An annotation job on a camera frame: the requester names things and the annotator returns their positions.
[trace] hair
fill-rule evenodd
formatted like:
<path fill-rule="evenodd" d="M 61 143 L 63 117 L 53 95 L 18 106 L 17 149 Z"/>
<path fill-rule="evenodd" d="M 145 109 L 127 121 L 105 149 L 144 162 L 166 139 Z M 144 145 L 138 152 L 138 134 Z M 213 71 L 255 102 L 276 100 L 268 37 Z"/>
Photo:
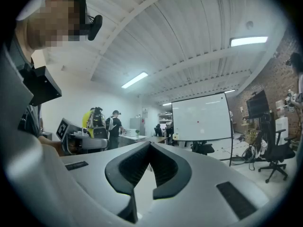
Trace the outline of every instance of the hair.
<path fill-rule="evenodd" d="M 299 53 L 292 53 L 290 56 L 290 61 L 292 64 L 292 67 L 298 72 L 301 73 L 303 72 L 303 61 L 302 57 Z"/>

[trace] chair armrest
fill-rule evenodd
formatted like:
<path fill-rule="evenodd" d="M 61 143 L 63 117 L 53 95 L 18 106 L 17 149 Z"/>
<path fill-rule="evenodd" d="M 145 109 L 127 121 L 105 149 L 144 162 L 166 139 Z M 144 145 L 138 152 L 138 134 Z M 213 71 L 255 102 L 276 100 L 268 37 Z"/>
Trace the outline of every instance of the chair armrest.
<path fill-rule="evenodd" d="M 286 129 L 276 131 L 276 133 L 281 133 L 281 132 L 284 132 L 284 131 L 286 131 Z"/>
<path fill-rule="evenodd" d="M 295 139 L 296 137 L 286 137 L 286 138 L 284 138 L 284 140 L 285 141 L 289 141 L 289 140 L 293 140 L 293 139 Z"/>

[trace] poster on wall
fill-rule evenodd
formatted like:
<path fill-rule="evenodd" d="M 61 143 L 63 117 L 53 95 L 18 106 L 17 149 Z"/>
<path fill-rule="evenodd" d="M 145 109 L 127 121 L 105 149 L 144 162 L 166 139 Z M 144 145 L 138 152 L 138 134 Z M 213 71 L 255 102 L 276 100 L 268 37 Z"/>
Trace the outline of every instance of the poster on wall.
<path fill-rule="evenodd" d="M 142 118 L 147 119 L 147 108 L 142 108 Z"/>

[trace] black office chair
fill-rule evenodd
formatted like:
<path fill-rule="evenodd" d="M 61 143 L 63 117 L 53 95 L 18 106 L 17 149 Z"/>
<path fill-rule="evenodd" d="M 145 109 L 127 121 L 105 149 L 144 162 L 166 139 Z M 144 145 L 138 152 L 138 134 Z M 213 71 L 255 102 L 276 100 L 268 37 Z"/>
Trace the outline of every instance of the black office chair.
<path fill-rule="evenodd" d="M 163 136 L 161 128 L 154 128 L 154 129 L 155 129 L 155 132 L 156 132 L 156 136 L 160 136 L 160 137 Z"/>
<path fill-rule="evenodd" d="M 192 152 L 206 155 L 208 153 L 214 153 L 214 148 L 212 147 L 213 144 L 207 144 L 206 140 L 203 141 L 193 141 Z"/>
<path fill-rule="evenodd" d="M 269 179 L 275 171 L 280 172 L 284 176 L 283 180 L 285 181 L 287 179 L 288 174 L 281 168 L 283 167 L 283 169 L 285 169 L 286 164 L 279 164 L 279 162 L 283 162 L 285 159 L 291 159 L 295 157 L 294 151 L 290 148 L 290 141 L 295 137 L 284 138 L 284 140 L 286 140 L 287 142 L 283 145 L 279 145 L 281 133 L 284 131 L 286 130 L 276 131 L 276 133 L 278 134 L 278 139 L 275 144 L 275 134 L 273 134 L 271 127 L 268 125 L 267 150 L 264 154 L 264 157 L 269 162 L 269 166 L 261 167 L 258 170 L 260 172 L 261 170 L 272 169 L 269 178 L 265 180 L 266 183 L 269 182 Z"/>

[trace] white floor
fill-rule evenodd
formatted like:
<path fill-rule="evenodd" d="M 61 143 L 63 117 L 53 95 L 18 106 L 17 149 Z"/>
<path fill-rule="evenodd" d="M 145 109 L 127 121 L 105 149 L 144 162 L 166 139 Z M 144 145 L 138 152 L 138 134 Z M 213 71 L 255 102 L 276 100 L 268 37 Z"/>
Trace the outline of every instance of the white floor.
<path fill-rule="evenodd" d="M 241 156 L 244 150 L 248 147 L 246 142 L 239 142 L 237 138 L 240 134 L 234 135 L 233 141 L 233 155 Z M 217 141 L 209 141 L 209 143 L 213 144 L 213 148 L 215 150 L 214 153 L 208 154 L 210 157 L 214 157 L 216 159 L 226 159 L 230 157 L 231 150 L 231 139 L 225 140 L 217 140 Z M 191 151 L 190 143 L 184 150 Z M 242 164 L 237 166 L 231 166 L 233 169 L 238 171 L 240 174 L 243 174 L 251 181 L 253 181 L 263 192 L 270 198 L 276 197 L 278 194 L 282 194 L 284 191 L 287 191 L 289 188 L 296 171 L 296 160 L 295 158 L 285 160 L 283 164 L 286 163 L 286 173 L 288 174 L 288 178 L 286 181 L 283 181 L 283 176 L 279 172 L 275 172 L 273 176 L 270 178 L 269 183 L 265 183 L 265 180 L 269 177 L 272 170 L 262 170 L 258 172 L 258 169 L 263 166 L 268 166 L 268 162 L 255 162 L 254 167 L 255 170 L 249 170 L 249 164 Z M 151 203 L 152 203 L 152 191 L 155 189 L 156 181 L 153 172 L 150 170 L 146 170 L 143 175 L 141 181 L 134 189 L 136 204 L 137 204 L 137 212 L 138 217 L 144 215 L 146 211 L 148 211 Z"/>

